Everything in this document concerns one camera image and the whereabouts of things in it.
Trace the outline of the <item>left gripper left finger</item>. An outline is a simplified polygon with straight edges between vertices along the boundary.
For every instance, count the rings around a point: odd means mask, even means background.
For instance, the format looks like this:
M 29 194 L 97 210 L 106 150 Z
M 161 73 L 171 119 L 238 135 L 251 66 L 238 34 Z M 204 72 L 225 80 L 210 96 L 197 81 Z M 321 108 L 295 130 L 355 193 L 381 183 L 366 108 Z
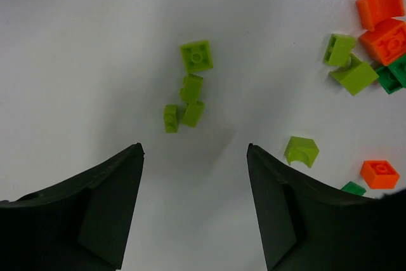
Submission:
M 1 202 L 2 270 L 120 270 L 143 172 L 140 144 Z

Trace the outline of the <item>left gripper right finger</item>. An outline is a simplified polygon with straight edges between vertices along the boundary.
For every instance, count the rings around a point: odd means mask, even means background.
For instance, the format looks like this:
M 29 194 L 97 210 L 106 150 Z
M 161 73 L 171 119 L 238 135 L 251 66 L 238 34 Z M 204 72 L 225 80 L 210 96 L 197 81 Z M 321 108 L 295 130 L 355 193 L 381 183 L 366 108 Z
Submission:
M 404 190 L 347 193 L 254 144 L 247 165 L 268 270 L 405 269 Z

